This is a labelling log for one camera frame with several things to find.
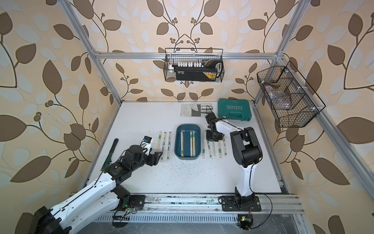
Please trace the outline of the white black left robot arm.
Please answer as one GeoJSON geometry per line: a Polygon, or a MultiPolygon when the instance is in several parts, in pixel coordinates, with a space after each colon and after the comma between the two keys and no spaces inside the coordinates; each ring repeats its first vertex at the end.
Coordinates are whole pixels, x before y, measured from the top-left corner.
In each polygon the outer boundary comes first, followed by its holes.
{"type": "Polygon", "coordinates": [[[125,207],[130,192],[122,183],[140,167],[159,163],[163,153],[151,151],[149,144],[132,145],[75,195],[51,209],[43,206],[37,210],[28,233],[75,234],[106,212],[125,207]]]}

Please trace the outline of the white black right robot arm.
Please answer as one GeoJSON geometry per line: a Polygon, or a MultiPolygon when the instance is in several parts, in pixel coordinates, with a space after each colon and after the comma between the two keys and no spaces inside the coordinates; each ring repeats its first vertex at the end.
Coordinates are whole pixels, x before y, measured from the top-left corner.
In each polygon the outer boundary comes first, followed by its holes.
{"type": "Polygon", "coordinates": [[[206,121],[206,139],[218,142],[229,137],[233,157],[242,167],[231,206],[241,211],[249,210],[256,203],[251,189],[252,171],[263,158],[255,130],[252,127],[236,126],[224,118],[216,117],[213,112],[206,115],[206,121]]]}

